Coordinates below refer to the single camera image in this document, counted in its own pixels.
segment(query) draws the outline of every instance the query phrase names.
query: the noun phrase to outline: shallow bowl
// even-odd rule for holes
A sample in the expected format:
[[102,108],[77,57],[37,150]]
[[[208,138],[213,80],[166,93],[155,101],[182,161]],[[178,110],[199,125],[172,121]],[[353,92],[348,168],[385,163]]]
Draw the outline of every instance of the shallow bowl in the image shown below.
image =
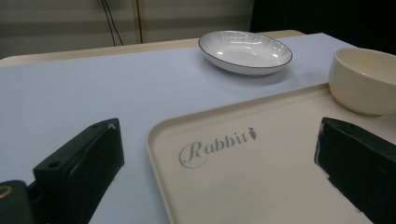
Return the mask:
[[199,47],[214,65],[230,72],[261,76],[284,68],[291,50],[265,36],[240,31],[217,31],[203,35]]
[[335,101],[353,112],[396,114],[396,56],[372,49],[339,49],[329,86]]

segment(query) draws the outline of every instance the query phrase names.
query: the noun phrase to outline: table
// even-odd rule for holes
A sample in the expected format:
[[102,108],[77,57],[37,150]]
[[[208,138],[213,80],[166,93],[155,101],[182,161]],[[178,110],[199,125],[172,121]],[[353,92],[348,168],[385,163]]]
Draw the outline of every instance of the table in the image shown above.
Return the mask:
[[325,83],[334,51],[353,48],[325,34],[279,40],[293,51],[293,59],[268,77],[217,68],[203,57],[196,39],[148,44],[153,49],[143,52],[138,51],[149,49],[131,46],[5,60],[8,66],[0,67],[0,181],[30,184],[32,169],[51,152],[91,124],[119,118],[125,166],[92,223],[167,223],[145,147],[151,127],[164,119]]

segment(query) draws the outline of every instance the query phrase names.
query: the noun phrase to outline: table surface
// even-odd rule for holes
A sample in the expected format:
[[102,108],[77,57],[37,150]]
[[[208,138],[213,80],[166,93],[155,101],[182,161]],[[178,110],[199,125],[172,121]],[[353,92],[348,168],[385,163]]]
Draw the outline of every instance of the table surface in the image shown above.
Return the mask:
[[[262,32],[259,34],[267,35],[272,38],[304,35],[303,33],[295,30]],[[42,62],[58,61],[65,59],[86,58],[86,57],[114,55],[114,54],[123,54],[123,53],[135,53],[135,52],[143,52],[143,51],[151,51],[151,50],[159,50],[159,49],[177,49],[177,48],[187,48],[187,47],[196,47],[196,46],[198,46],[198,38],[163,41],[163,42],[137,44],[137,45],[111,47],[111,48],[101,48],[101,49],[82,49],[82,50],[72,50],[72,51],[63,51],[63,52],[20,55],[20,56],[7,57],[5,59],[0,60],[0,67],[18,65],[18,64],[27,64],[27,63],[42,63]]]
[[186,41],[194,42],[189,48],[112,55],[104,51],[113,49],[105,49],[100,55],[73,58],[59,53],[62,57],[56,61],[38,57],[43,61],[16,60],[19,65],[14,61],[0,67],[0,181],[30,184],[32,169],[54,150],[98,121],[119,118],[125,165],[92,223],[168,223],[145,146],[155,124],[326,83],[334,52],[353,48],[325,34],[279,40],[292,50],[293,59],[266,77],[240,76],[216,67],[196,47],[196,40]]

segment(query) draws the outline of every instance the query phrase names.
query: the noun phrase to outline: black wire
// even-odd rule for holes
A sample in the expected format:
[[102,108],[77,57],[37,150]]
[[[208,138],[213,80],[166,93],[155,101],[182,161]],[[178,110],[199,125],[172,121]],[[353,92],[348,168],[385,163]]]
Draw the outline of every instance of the black wire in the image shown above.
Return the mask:
[[108,28],[110,28],[111,38],[113,39],[114,46],[116,46],[116,41],[114,40],[114,36],[113,36],[113,29],[111,29],[111,24],[110,24],[110,20],[108,19],[108,16],[107,16],[107,10],[106,10],[106,7],[105,7],[105,3],[104,3],[104,0],[101,0],[101,1],[102,1],[103,10],[106,13],[107,24],[108,24]]
[[105,3],[106,3],[106,7],[107,7],[107,10],[108,10],[108,14],[110,14],[110,18],[111,18],[111,22],[113,23],[114,30],[116,31],[116,34],[117,34],[117,36],[119,37],[119,40],[120,40],[121,44],[123,45],[122,40],[121,40],[121,37],[120,37],[120,34],[119,34],[119,31],[117,30],[116,24],[114,23],[113,16],[111,15],[110,7],[109,7],[108,4],[107,4],[107,0],[102,0],[102,1],[105,1]]

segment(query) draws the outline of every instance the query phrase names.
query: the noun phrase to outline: dark background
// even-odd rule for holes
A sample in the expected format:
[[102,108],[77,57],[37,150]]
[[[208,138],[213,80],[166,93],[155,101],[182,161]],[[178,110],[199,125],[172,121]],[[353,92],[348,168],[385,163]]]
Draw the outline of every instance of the dark background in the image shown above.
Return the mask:
[[324,33],[365,49],[396,55],[396,10],[391,1],[256,0],[250,32]]

